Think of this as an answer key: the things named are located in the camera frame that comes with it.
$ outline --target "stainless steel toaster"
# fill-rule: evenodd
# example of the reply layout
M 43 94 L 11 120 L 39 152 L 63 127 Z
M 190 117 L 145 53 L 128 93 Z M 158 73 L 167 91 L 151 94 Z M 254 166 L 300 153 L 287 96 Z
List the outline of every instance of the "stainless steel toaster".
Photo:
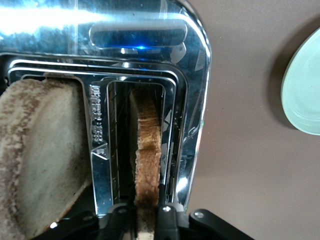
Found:
M 0 94 L 30 77 L 82 84 L 99 217 L 130 194 L 128 96 L 136 86 L 148 89 L 161 121 L 165 201 L 187 209 L 211 61 L 204 27 L 184 0 L 0 2 Z

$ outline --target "bread slice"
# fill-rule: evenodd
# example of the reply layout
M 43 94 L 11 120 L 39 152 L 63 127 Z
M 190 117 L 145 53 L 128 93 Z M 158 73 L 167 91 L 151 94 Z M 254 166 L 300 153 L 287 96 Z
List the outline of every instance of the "bread slice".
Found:
M 0 97 L 0 239 L 31 239 L 91 184 L 80 84 L 20 80 Z
M 159 200 L 161 134 L 159 118 L 145 88 L 130 91 L 130 162 L 135 176 L 137 239 L 153 240 Z

